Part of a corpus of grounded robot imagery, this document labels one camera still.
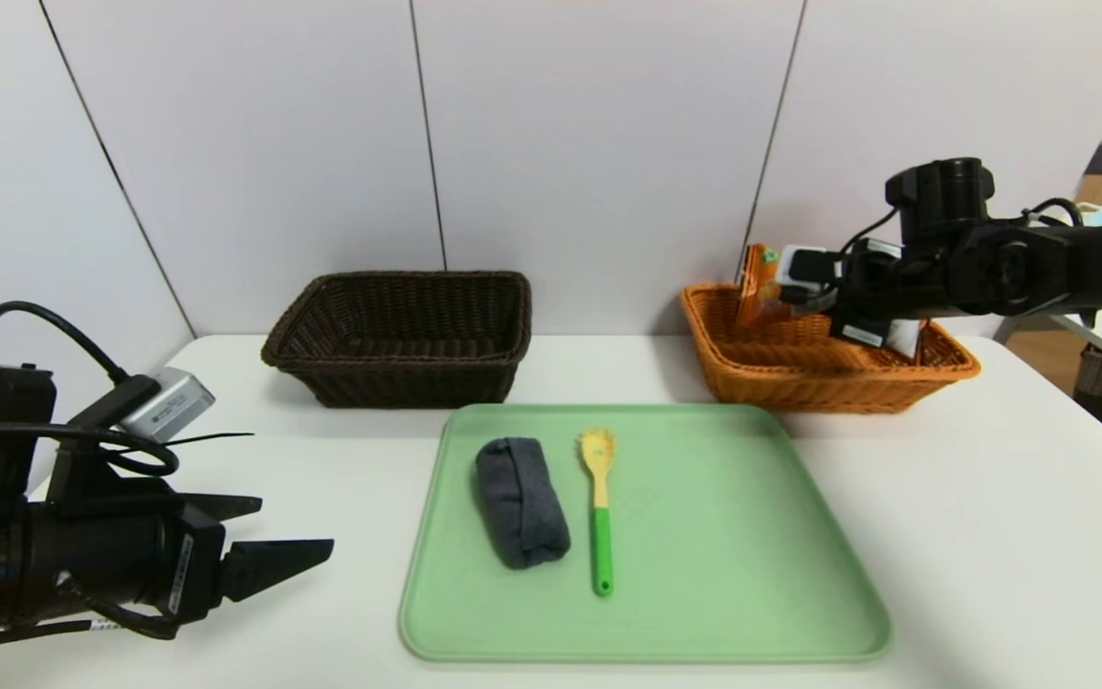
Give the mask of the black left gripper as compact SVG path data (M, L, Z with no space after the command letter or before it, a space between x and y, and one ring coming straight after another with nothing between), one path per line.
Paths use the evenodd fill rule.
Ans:
M262 506L199 493L31 502L25 610L37 620L88 611L120 627L180 627L206 618L220 598L241 602L327 562L332 538L237 542L220 560L223 523Z

